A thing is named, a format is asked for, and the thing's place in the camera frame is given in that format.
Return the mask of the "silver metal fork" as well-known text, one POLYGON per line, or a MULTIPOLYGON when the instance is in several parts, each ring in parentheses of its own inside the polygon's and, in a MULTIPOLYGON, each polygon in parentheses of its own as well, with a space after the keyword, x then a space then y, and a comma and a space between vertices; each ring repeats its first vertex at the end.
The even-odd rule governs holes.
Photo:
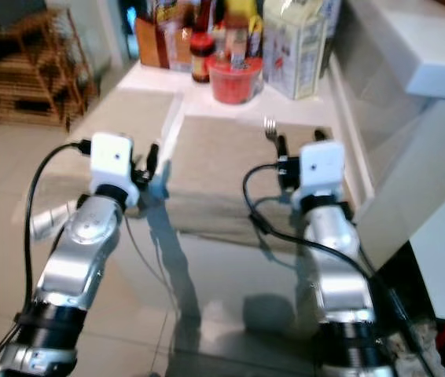
POLYGON ((266 116, 263 119, 263 132, 265 133, 265 137, 270 143, 274 146, 278 146, 279 137, 281 136, 278 132, 278 122, 276 119, 271 118, 270 116, 266 116))

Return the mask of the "beige woven placemat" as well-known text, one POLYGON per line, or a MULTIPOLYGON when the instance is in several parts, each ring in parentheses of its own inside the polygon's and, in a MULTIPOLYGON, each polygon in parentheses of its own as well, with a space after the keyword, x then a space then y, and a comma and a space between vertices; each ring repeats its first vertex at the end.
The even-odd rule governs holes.
MULTIPOLYGON (((285 136, 289 154, 314 141, 323 126, 278 123, 276 132, 285 136)), ((297 245, 262 236, 252 226, 243 198, 243 177, 252 168, 277 162, 276 147, 266 136, 265 121, 224 119, 211 116, 186 118, 169 160, 165 201, 173 229, 183 236, 230 242, 242 247, 268 245, 277 254, 297 254, 297 245)), ((290 192, 280 190, 277 173, 265 169, 248 180, 252 203, 277 230, 298 233, 300 222, 293 216, 290 192)))
MULTIPOLYGON (((107 134, 132 141, 131 160, 145 158, 154 143, 162 153, 166 148, 164 130, 175 119, 179 101, 179 94, 169 91, 113 90, 76 123, 67 143, 107 134)), ((71 148, 58 153, 44 167, 33 194, 31 214, 75 203, 96 189, 90 156, 71 148)))

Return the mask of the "red plastic tub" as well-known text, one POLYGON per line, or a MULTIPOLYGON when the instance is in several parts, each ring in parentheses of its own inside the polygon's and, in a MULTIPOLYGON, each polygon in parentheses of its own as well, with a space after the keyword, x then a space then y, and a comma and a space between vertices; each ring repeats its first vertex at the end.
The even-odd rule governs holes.
POLYGON ((207 69, 212 96, 222 104, 248 103, 263 85, 262 58, 247 58, 239 68, 234 68, 228 60, 211 58, 207 69))

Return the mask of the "white cream cracker box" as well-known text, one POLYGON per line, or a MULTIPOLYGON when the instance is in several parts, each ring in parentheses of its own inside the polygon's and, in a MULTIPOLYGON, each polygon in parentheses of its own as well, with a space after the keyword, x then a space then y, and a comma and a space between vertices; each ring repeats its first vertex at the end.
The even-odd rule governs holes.
POLYGON ((323 0, 263 3, 263 80, 294 101, 317 90, 326 33, 321 7, 323 0))

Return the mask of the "white rolled paper towel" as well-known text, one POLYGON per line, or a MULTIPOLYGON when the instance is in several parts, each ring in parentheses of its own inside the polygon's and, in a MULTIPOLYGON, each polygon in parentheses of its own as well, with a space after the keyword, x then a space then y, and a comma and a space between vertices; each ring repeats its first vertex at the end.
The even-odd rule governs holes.
POLYGON ((64 224, 81 206, 82 200, 76 199, 53 206, 29 217, 31 241, 48 240, 62 230, 64 224))

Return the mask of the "dark jar with red lid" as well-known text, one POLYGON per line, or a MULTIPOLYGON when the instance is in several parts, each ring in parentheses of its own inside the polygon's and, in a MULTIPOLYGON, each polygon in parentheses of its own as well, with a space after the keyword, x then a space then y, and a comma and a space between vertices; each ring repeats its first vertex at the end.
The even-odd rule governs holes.
POLYGON ((209 33, 201 32, 191 35, 189 43, 191 56, 191 75, 194 82, 209 83, 211 76, 208 71, 209 57, 215 53, 215 40, 209 33))

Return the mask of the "brown cardboard food box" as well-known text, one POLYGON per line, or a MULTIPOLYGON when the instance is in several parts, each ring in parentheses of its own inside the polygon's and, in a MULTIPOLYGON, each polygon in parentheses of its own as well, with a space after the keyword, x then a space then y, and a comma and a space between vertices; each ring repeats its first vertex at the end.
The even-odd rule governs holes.
POLYGON ((156 22, 137 18, 134 22, 140 64, 168 71, 191 72, 189 41, 193 29, 182 22, 156 22))

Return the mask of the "brown capped sauce bottle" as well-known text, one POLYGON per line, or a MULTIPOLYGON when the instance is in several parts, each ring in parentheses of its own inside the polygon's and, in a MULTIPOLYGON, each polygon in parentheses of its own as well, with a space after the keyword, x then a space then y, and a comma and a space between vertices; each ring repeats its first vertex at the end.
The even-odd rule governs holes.
POLYGON ((226 53, 230 58, 232 69, 242 69, 247 57, 247 44, 250 32, 243 15, 233 15, 223 19, 226 32, 226 53))

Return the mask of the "yellow snack packet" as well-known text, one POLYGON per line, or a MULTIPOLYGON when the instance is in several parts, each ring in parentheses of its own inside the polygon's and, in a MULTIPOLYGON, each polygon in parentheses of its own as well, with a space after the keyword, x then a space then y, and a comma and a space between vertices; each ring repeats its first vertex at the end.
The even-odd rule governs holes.
POLYGON ((263 0, 225 0, 226 17, 243 15, 248 23, 248 32, 251 35, 260 33, 263 28, 261 7, 263 0))

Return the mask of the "wooden slatted shelf rack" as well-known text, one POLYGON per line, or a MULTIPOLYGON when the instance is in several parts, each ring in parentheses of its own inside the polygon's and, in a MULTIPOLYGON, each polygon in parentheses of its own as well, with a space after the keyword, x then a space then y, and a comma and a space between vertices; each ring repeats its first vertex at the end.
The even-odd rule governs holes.
POLYGON ((36 12, 0 30, 0 122, 68 129, 96 93, 68 8, 36 12))

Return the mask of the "black appliance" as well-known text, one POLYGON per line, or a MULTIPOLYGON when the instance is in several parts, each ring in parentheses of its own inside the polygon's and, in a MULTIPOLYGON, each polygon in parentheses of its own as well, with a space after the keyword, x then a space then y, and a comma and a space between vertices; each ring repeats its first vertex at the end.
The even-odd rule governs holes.
POLYGON ((44 10, 47 10, 46 0, 0 0, 0 30, 44 10))

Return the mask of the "pile of white clothes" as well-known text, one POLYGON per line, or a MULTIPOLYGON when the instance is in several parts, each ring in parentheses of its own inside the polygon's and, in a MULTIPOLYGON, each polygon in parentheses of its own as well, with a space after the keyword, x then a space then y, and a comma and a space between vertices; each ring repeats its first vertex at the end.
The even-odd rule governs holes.
POLYGON ((420 322, 412 329, 414 349, 401 334, 391 337, 395 377, 445 377, 445 322, 420 322))

